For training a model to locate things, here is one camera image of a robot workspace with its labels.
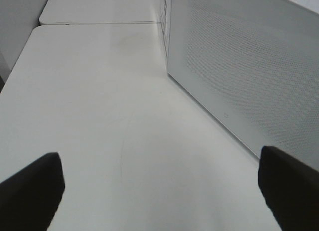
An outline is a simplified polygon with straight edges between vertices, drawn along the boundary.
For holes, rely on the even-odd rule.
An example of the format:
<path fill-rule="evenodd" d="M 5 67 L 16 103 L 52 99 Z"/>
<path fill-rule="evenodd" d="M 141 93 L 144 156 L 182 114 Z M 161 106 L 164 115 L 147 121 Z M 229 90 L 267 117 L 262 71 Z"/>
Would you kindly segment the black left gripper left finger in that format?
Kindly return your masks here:
<path fill-rule="evenodd" d="M 47 153 L 0 184 L 0 229 L 46 231 L 65 190 L 60 156 Z"/>

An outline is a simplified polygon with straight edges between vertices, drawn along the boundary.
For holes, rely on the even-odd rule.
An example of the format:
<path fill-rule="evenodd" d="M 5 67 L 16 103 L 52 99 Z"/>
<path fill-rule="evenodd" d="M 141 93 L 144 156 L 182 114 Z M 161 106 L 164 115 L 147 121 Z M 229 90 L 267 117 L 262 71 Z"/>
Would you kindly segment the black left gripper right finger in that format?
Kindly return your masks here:
<path fill-rule="evenodd" d="M 258 185 L 281 230 L 319 229 L 318 171 L 274 146 L 264 146 Z"/>

